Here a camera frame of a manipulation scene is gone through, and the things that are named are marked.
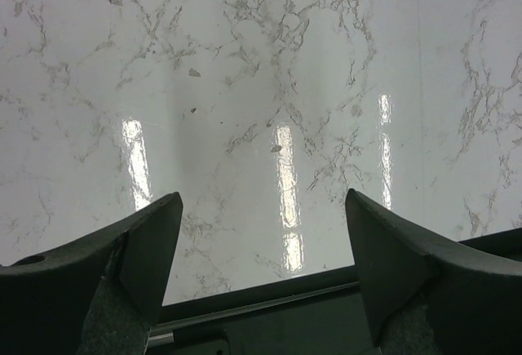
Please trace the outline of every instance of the white marble surface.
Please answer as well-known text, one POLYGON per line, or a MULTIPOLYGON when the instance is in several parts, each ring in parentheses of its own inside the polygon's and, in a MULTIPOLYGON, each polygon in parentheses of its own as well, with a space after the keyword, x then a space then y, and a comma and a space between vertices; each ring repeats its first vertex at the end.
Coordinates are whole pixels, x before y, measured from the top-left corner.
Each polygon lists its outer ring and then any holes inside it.
POLYGON ((519 226, 520 5, 0 0, 0 264, 174 190, 165 304, 352 264, 348 187, 519 226))

